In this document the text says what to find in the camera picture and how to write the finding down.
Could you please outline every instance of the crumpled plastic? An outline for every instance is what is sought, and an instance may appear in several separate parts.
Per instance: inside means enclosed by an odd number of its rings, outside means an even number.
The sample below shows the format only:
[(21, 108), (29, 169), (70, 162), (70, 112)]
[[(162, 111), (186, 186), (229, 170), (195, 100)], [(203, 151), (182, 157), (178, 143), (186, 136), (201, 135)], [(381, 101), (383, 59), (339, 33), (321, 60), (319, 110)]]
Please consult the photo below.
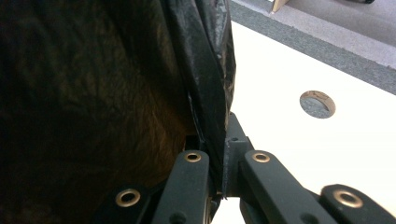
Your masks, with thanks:
[(0, 222), (87, 223), (114, 188), (165, 180), (192, 134), (220, 189), (229, 13), (225, 0), (0, 3)]

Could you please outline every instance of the black plastic bag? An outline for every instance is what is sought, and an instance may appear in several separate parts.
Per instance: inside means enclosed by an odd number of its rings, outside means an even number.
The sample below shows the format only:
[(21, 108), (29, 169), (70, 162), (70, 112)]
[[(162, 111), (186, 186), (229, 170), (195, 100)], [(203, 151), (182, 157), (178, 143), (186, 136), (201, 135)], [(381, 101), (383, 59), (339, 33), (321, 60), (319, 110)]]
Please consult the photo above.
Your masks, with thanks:
[(221, 187), (226, 1), (0, 2), (0, 222), (86, 223), (197, 134)]

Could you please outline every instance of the metal rivet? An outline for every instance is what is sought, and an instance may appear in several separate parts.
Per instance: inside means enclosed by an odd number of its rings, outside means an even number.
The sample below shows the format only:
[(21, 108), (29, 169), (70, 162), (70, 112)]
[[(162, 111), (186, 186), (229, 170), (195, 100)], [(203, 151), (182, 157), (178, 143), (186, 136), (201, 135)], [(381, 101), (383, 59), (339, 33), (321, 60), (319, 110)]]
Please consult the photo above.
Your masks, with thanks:
[(116, 196), (116, 204), (119, 207), (130, 207), (135, 205), (140, 200), (140, 193), (135, 189), (125, 189), (117, 194)]
[(184, 159), (189, 162), (197, 162), (201, 160), (201, 155), (195, 152), (187, 154)]
[(262, 152), (258, 152), (253, 154), (253, 160), (258, 161), (258, 162), (268, 162), (270, 160), (270, 157), (265, 155)]
[(360, 208), (363, 206), (363, 201), (355, 194), (344, 189), (335, 190), (332, 194), (339, 203), (352, 208)]

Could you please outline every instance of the white surface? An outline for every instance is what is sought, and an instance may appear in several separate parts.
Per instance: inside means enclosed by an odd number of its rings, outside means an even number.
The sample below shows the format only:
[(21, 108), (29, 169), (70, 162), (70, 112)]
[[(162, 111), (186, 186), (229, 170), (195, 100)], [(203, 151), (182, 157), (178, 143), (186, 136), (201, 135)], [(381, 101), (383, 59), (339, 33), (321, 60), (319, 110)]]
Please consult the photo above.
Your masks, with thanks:
[[(233, 23), (237, 62), (232, 111), (256, 149), (275, 154), (307, 189), (348, 185), (396, 216), (396, 96)], [(315, 119), (300, 106), (323, 91), (335, 114)], [(212, 223), (244, 223), (238, 199)]]

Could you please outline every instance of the black object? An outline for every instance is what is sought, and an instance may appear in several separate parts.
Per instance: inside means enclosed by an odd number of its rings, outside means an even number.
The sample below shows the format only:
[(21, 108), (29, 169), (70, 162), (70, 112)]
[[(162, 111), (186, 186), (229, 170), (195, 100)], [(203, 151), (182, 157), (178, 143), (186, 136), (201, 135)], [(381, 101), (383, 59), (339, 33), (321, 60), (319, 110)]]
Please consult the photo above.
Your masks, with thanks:
[(1, 1), (0, 222), (87, 223), (187, 135), (221, 190), (234, 72), (226, 0)]
[[(242, 134), (236, 116), (231, 114), (228, 128), (231, 141), (225, 147), (235, 151), (228, 152), (233, 157), (228, 160), (233, 164), (224, 164), (230, 168), (228, 174), (236, 175), (237, 178), (229, 177), (232, 180), (227, 184), (229, 191), (222, 196), (240, 197), (240, 209), (247, 224), (396, 223), (390, 213), (353, 188), (328, 186), (320, 196), (304, 189), (274, 155), (254, 150), (248, 138)], [(192, 161), (188, 160), (189, 155), (192, 156)], [(142, 210), (139, 213), (142, 217), (154, 219), (142, 222), (131, 218), (111, 223), (210, 223), (212, 214), (208, 211), (210, 206), (217, 205), (213, 203), (213, 195), (208, 191), (207, 161), (206, 154), (201, 151), (188, 150), (181, 153), (156, 211)], [(102, 210), (97, 214), (118, 217), (119, 212)]]

